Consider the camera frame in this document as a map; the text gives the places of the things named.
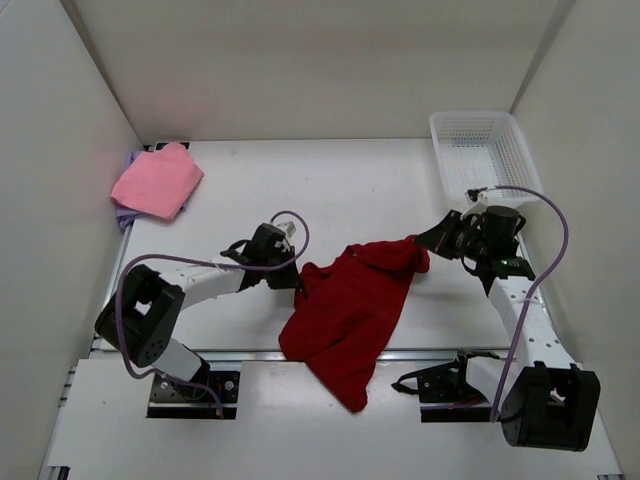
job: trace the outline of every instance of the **black clamp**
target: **black clamp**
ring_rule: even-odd
[[[238,251],[240,247],[243,247],[242,252]],[[295,256],[295,248],[289,245],[285,232],[275,225],[263,223],[256,229],[251,240],[238,240],[220,252],[220,255],[240,265],[274,267],[291,260]],[[293,262],[273,272],[247,271],[238,291],[253,287],[262,279],[267,281],[272,290],[301,288],[298,269]]]
[[[465,380],[467,361],[473,357],[500,358],[493,352],[459,351],[452,362],[405,373],[391,387],[399,393],[418,395],[420,403],[466,403],[482,399],[482,393]],[[402,383],[410,378],[417,380],[418,388]]]

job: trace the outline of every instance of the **white floor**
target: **white floor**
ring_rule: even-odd
[[[145,418],[150,379],[120,359],[82,361],[51,466],[70,480],[596,480],[620,473],[600,418],[583,453],[510,447],[499,425],[422,424],[390,384],[414,363],[379,364],[369,404],[344,410],[297,363],[244,362],[236,420]]]
[[[292,209],[311,228],[300,265],[324,266],[349,244],[421,233],[448,211],[428,139],[193,142],[189,151],[205,177],[187,211],[171,224],[136,221],[126,261],[152,252],[212,258],[276,211]],[[299,229],[298,245],[302,235]],[[259,285],[185,311],[174,336],[198,350],[279,350],[292,312],[291,292]],[[480,282],[459,262],[433,257],[430,273],[415,278],[388,348],[507,346]]]
[[[127,260],[210,258],[293,209],[311,227],[304,261],[326,265],[348,244],[420,233],[448,211],[430,140],[195,142],[190,151],[206,176],[188,210],[172,224],[137,221]],[[432,261],[388,349],[507,347],[480,282],[457,262]],[[262,286],[185,311],[175,337],[201,350],[278,350],[291,311],[290,293]],[[421,424],[417,399],[390,387],[417,368],[412,362],[379,362],[368,406],[350,415],[305,365],[245,361],[237,419],[201,421],[145,418],[150,380],[129,378],[119,355],[100,355],[80,363],[47,460],[71,467],[74,480],[596,480],[620,472],[599,417],[584,453],[513,448],[499,425]]]

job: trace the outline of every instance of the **red towel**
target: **red towel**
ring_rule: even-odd
[[[413,274],[428,270],[427,251],[413,237],[351,245],[325,268],[307,263],[301,277],[308,297],[296,293],[296,311],[279,338],[282,353],[305,362],[347,409],[359,412]]]

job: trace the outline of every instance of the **white plastic basket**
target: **white plastic basket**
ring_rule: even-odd
[[[445,194],[452,208],[468,204],[470,188],[542,185],[515,118],[505,112],[452,111],[429,117]],[[489,204],[517,208],[537,197],[515,190],[487,194]]]

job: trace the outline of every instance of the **pink cloth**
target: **pink cloth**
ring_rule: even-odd
[[[159,152],[142,152],[111,191],[118,205],[171,220],[204,173],[178,142]]]

